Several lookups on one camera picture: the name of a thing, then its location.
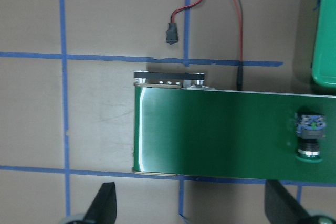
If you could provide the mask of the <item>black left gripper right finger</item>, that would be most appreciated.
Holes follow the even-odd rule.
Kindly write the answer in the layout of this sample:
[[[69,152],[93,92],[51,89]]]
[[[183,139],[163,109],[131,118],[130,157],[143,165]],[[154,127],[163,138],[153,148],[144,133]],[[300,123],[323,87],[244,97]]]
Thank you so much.
[[[269,223],[310,223],[310,215],[278,180],[266,180],[264,211]]]

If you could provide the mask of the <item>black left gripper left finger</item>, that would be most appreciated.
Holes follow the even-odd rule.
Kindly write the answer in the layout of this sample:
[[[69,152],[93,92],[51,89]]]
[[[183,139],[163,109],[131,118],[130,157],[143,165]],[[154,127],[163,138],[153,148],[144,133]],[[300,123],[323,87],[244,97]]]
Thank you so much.
[[[116,222],[115,182],[103,183],[80,223],[114,224]]]

